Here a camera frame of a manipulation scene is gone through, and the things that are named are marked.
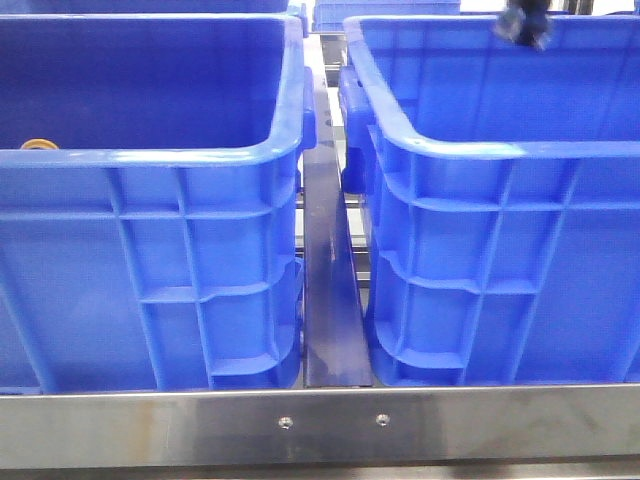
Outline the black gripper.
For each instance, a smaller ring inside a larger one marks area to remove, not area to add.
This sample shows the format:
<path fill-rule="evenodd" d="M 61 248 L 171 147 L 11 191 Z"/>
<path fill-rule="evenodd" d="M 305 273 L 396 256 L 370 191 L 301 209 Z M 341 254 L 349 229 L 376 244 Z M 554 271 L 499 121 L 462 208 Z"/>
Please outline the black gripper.
<path fill-rule="evenodd" d="M 550 30 L 547 0 L 509 0 L 495 21 L 493 32 L 515 45 L 542 50 Z"/>

